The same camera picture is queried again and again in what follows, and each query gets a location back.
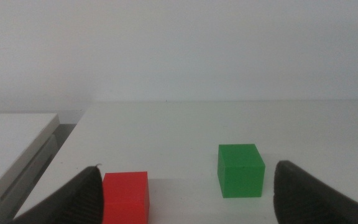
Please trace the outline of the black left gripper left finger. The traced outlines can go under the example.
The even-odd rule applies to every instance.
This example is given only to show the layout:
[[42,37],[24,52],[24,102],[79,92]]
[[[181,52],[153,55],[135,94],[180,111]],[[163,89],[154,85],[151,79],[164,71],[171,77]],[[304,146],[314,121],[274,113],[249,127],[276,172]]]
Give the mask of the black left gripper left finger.
[[16,217],[13,224],[99,224],[104,197],[101,173],[89,166],[36,206]]

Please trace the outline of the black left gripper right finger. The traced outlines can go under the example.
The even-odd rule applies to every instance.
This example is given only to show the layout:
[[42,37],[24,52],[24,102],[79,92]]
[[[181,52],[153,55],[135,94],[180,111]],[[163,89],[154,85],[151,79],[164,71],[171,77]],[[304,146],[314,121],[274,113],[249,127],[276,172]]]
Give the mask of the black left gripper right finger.
[[273,191],[279,223],[358,224],[358,202],[290,161],[277,163]]

